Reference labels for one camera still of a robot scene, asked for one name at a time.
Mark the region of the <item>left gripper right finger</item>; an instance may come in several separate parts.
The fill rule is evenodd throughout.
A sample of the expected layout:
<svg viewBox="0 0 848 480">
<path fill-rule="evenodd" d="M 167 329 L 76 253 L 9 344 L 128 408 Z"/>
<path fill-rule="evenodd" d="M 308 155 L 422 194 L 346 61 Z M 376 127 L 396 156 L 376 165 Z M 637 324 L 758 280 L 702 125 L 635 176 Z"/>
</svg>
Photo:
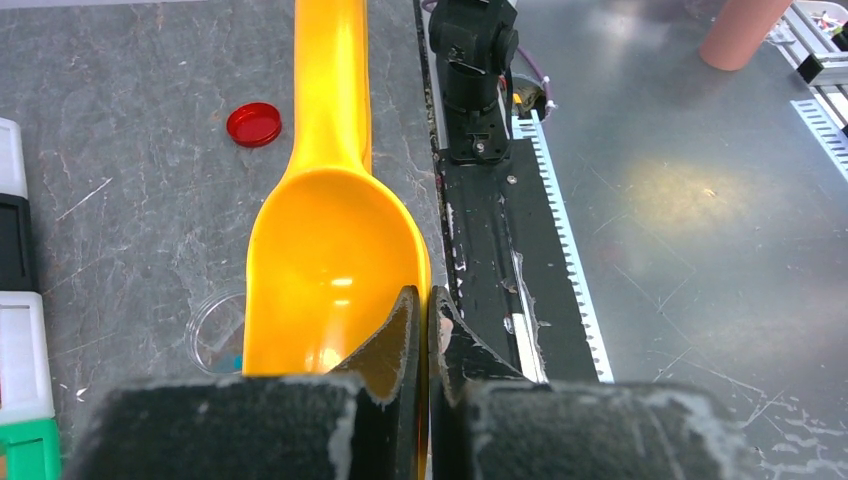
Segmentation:
<svg viewBox="0 0 848 480">
<path fill-rule="evenodd" d="M 428 304 L 436 479 L 753 479 L 757 456 L 708 392 L 669 383 L 535 383 Z"/>
</svg>

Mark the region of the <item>clear plastic jar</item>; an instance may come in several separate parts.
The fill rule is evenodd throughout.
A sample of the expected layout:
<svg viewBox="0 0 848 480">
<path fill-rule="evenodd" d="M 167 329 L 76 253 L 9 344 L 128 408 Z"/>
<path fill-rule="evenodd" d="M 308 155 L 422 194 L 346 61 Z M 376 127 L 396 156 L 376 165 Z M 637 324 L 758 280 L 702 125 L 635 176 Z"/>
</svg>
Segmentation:
<svg viewBox="0 0 848 480">
<path fill-rule="evenodd" d="M 242 371 L 246 295 L 243 286 L 208 296 L 186 325 L 184 343 L 191 362 L 211 376 Z"/>
</svg>

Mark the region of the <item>red jar lid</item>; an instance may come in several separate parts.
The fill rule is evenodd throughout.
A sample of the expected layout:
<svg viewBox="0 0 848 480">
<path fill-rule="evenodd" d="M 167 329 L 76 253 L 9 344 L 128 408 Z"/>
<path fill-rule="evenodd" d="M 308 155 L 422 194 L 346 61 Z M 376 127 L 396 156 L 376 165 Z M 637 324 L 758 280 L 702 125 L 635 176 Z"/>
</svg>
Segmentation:
<svg viewBox="0 0 848 480">
<path fill-rule="evenodd" d="M 278 109 L 269 103 L 253 102 L 235 109 L 226 121 L 226 131 L 238 145 L 258 148 L 274 141 L 283 130 Z"/>
</svg>

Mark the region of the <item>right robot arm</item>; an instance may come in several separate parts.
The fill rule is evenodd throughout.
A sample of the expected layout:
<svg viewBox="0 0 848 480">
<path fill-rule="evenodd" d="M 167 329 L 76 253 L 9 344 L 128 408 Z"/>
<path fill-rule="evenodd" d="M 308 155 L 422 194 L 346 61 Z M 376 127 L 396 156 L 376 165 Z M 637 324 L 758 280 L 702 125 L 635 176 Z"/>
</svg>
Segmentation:
<svg viewBox="0 0 848 480">
<path fill-rule="evenodd" d="M 519 46 L 511 1 L 434 1 L 428 25 L 449 158 L 495 164 L 509 154 L 511 62 Z"/>
</svg>

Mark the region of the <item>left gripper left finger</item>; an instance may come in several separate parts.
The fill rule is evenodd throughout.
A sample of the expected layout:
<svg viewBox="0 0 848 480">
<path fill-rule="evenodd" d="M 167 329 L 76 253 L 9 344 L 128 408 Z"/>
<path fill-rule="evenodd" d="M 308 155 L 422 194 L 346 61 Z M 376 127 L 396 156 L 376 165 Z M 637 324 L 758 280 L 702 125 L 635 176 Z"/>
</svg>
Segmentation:
<svg viewBox="0 0 848 480">
<path fill-rule="evenodd" d="M 67 479 L 417 479 L 421 302 L 326 374 L 137 381 L 111 391 Z"/>
</svg>

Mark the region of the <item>yellow plastic scoop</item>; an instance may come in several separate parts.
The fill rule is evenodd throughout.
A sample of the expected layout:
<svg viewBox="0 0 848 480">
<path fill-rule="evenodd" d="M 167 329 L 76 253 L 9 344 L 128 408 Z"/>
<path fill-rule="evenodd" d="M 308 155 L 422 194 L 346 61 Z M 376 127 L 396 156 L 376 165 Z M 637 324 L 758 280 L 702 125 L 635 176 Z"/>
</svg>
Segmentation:
<svg viewBox="0 0 848 480">
<path fill-rule="evenodd" d="M 363 1 L 294 5 L 294 140 L 255 220 L 246 260 L 243 374 L 355 373 L 382 411 L 353 430 L 376 476 L 426 475 L 429 254 L 403 202 L 372 172 Z"/>
</svg>

